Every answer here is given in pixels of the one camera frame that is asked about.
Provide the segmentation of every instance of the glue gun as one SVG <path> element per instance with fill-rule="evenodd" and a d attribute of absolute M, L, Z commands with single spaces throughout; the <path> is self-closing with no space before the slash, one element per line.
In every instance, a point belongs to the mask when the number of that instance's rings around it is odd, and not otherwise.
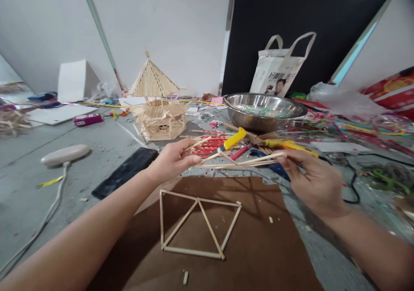
<path fill-rule="evenodd" d="M 260 152 L 259 150 L 256 149 L 252 149 L 250 150 L 250 155 L 253 156 L 259 156 L 259 157 L 264 157 L 267 156 L 267 154 Z M 267 165 L 267 167 L 270 170 L 273 170 L 275 173 L 277 173 L 279 176 L 281 176 L 282 178 L 284 178 L 285 180 L 290 182 L 290 178 L 288 176 L 288 174 L 286 173 L 286 171 L 283 169 L 282 165 L 280 165 L 279 163 L 275 163 L 275 164 L 269 164 Z"/>

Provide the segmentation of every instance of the white cable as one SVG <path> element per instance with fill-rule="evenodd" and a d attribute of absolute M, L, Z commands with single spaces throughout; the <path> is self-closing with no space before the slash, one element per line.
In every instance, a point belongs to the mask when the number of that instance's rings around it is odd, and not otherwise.
<path fill-rule="evenodd" d="M 63 178 L 62 181 L 60 182 L 60 185 L 57 189 L 57 195 L 56 195 L 56 199 L 53 202 L 53 204 L 50 206 L 49 211 L 47 212 L 40 228 L 38 229 L 38 231 L 36 232 L 36 234 L 29 240 L 29 242 L 27 244 L 25 244 L 19 251 L 17 251 L 14 256 L 12 256 L 12 258 L 10 260 L 8 260 L 6 262 L 6 264 L 4 264 L 4 266 L 0 269 L 0 275 L 1 273 L 4 272 L 4 270 L 9 266 L 9 264 L 15 259 L 17 258 L 22 252 L 25 253 L 26 250 L 28 250 L 28 248 L 36 241 L 36 239 L 39 237 L 39 235 L 41 234 L 41 232 L 43 231 L 44 227 L 46 226 L 46 224 L 50 221 L 50 219 L 52 218 L 53 214 L 55 213 L 55 211 L 57 210 L 57 208 L 60 205 L 60 202 L 62 200 L 62 195 L 63 195 L 63 185 L 65 184 L 66 181 L 66 177 L 68 174 L 68 168 L 70 166 L 70 162 L 65 162 L 63 163 Z"/>

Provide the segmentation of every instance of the white tote bag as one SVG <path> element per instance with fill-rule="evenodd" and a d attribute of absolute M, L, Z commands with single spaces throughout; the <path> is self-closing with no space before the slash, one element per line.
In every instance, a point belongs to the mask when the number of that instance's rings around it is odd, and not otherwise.
<path fill-rule="evenodd" d="M 303 38 L 312 36 L 306 48 L 304 57 L 291 56 L 297 42 Z M 257 62 L 256 72 L 250 87 L 251 93 L 275 95 L 277 81 L 285 80 L 283 88 L 277 94 L 278 97 L 284 97 L 295 79 L 303 62 L 307 58 L 312 45 L 314 44 L 316 32 L 308 32 L 293 42 L 290 49 L 283 48 L 283 40 L 279 35 L 270 38 L 264 50 L 259 51 L 259 60 Z M 274 41 L 277 41 L 278 49 L 269 50 Z"/>

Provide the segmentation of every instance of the bag handle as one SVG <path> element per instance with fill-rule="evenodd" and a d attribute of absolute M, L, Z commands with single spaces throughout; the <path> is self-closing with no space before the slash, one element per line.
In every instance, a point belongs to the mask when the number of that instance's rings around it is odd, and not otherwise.
<path fill-rule="evenodd" d="M 290 49 L 287 52 L 285 57 L 290 57 L 292 55 L 293 49 L 295 48 L 295 46 L 296 46 L 296 44 L 299 40 L 302 40 L 306 37 L 309 37 L 310 35 L 313 35 L 313 37 L 311 38 L 311 40 L 309 41 L 309 44 L 307 45 L 306 53 L 305 53 L 305 56 L 304 56 L 304 58 L 307 59 L 307 56 L 309 55 L 309 52 L 311 51 L 312 45 L 314 44 L 314 41 L 315 41 L 316 32 L 308 32 L 308 33 L 300 36 L 299 38 L 297 38 L 296 41 L 293 42 L 292 46 L 290 47 Z"/>
<path fill-rule="evenodd" d="M 270 40 L 269 40 L 269 42 L 267 43 L 267 45 L 266 45 L 266 47 L 264 48 L 265 50 L 268 50 L 269 49 L 269 47 L 273 44 L 273 42 L 275 41 L 275 39 L 276 39 L 276 41 L 277 41 L 277 45 L 278 45 L 278 47 L 279 47 L 279 50 L 281 50 L 282 49 L 282 47 L 283 47 L 283 40 L 282 40 L 282 37 L 281 36 L 279 36 L 278 34 L 277 35 L 274 35 L 273 37 L 271 37 L 270 38 Z"/>

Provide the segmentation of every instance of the red packaging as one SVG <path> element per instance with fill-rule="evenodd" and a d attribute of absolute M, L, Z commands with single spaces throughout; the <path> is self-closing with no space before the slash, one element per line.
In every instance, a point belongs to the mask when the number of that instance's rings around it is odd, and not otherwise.
<path fill-rule="evenodd" d="M 365 88 L 361 93 L 380 106 L 414 119 L 414 66 Z"/>

